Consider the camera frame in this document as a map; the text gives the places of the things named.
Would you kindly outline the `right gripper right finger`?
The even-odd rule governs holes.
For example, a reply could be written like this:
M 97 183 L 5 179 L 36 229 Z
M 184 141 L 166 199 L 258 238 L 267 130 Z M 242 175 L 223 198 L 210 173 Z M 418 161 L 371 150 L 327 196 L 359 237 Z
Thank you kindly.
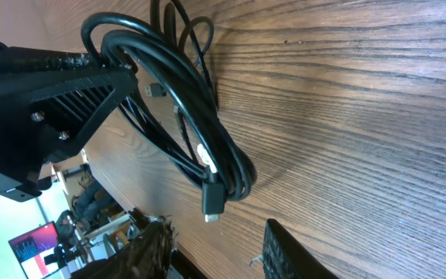
M 262 244 L 266 279 L 337 279 L 277 220 L 267 219 Z

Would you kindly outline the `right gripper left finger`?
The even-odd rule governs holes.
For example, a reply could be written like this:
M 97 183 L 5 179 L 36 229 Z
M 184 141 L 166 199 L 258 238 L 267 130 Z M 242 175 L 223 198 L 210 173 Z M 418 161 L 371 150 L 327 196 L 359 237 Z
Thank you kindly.
M 151 222 L 142 234 L 106 260 L 96 260 L 71 274 L 71 279 L 165 279 L 170 269 L 173 226 Z

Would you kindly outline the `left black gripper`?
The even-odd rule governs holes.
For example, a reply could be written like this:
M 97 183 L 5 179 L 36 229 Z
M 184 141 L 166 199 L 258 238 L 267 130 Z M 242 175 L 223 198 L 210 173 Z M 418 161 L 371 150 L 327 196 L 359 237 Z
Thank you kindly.
M 89 53 L 0 42 L 0 195 L 25 202 L 49 189 L 42 166 L 77 155 L 136 90 L 135 73 Z

